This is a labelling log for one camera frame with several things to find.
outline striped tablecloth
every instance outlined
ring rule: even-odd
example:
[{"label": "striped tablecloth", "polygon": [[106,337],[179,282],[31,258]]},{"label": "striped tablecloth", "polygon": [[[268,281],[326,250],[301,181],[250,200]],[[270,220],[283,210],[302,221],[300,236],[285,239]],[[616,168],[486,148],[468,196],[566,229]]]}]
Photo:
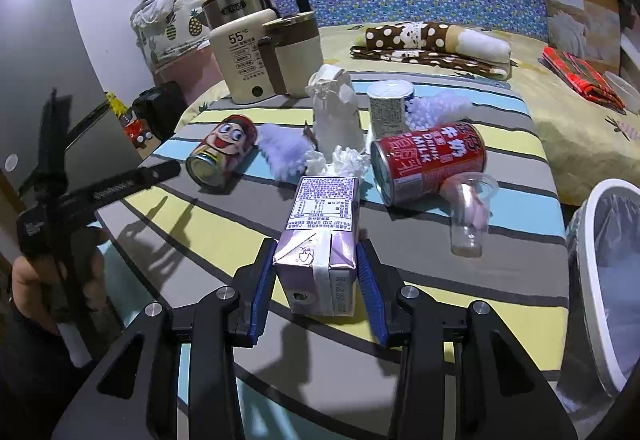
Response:
[{"label": "striped tablecloth", "polygon": [[[463,307],[477,298],[489,301],[548,380],[555,380],[568,314],[567,254],[556,187],[526,104],[504,83],[406,73],[352,72],[351,77],[363,128],[369,126],[364,93],[374,80],[410,80],[418,96],[446,87],[474,104],[471,120],[488,149],[486,172],[500,184],[482,258],[450,252],[443,200],[432,197],[388,210],[371,171],[360,192],[360,228],[383,263],[399,268],[407,283],[437,300]],[[309,99],[276,97],[237,106],[224,98],[144,164],[184,161],[216,123],[235,112],[257,125],[292,128],[313,118]],[[276,182],[263,156],[254,152],[228,193],[202,190],[183,169],[177,178],[101,209],[99,216],[146,287],[175,308],[199,301],[228,283],[238,267],[253,263],[263,237],[277,238],[284,228],[296,184],[297,179]],[[445,349],[451,361],[450,344]],[[400,353],[376,344],[359,294],[352,319],[293,317],[276,283],[264,335],[255,348],[236,349],[235,355],[248,438],[386,434]],[[185,346],[178,388],[185,402],[187,372]]]}]

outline white can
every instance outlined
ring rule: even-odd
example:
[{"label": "white can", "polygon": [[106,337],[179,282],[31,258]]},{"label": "white can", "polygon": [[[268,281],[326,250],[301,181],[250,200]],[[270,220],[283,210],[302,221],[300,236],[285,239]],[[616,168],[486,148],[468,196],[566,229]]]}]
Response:
[{"label": "white can", "polygon": [[367,89],[370,131],[376,140],[409,131],[406,102],[414,97],[414,85],[407,80],[379,80]]},{"label": "white can", "polygon": [[209,35],[222,77],[237,104],[258,102],[275,94],[258,41],[266,33],[262,25],[277,17],[271,9],[260,10],[219,26]]}]

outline white paper bag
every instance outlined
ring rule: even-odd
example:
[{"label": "white paper bag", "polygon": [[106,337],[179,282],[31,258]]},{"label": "white paper bag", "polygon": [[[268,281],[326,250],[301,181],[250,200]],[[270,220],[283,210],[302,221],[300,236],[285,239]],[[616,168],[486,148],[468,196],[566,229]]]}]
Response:
[{"label": "white paper bag", "polygon": [[346,70],[323,64],[305,87],[313,101],[318,150],[330,162],[336,146],[364,150],[358,99]]}]

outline metal screw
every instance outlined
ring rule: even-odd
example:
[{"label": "metal screw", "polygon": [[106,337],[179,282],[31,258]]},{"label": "metal screw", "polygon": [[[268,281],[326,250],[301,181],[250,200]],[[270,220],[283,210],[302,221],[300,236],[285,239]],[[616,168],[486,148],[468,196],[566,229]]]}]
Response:
[{"label": "metal screw", "polygon": [[145,314],[149,317],[156,317],[160,312],[162,312],[162,305],[160,303],[151,303],[145,308]]},{"label": "metal screw", "polygon": [[491,311],[489,303],[485,303],[484,301],[476,301],[472,308],[474,312],[479,315],[487,315]]},{"label": "metal screw", "polygon": [[230,286],[223,286],[222,288],[218,288],[216,290],[216,295],[218,299],[231,299],[234,295],[236,295],[236,290]]},{"label": "metal screw", "polygon": [[420,291],[411,285],[403,286],[400,291],[402,297],[406,297],[407,299],[415,299],[418,295],[420,295]]}]

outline clear plastic cup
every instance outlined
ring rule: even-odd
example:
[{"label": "clear plastic cup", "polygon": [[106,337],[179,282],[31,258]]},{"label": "clear plastic cup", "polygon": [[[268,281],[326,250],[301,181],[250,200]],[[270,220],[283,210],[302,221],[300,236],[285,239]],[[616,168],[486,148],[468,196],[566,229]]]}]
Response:
[{"label": "clear plastic cup", "polygon": [[451,207],[452,253],[463,257],[482,256],[491,199],[497,191],[498,182],[485,173],[460,173],[444,181],[440,195]]}]

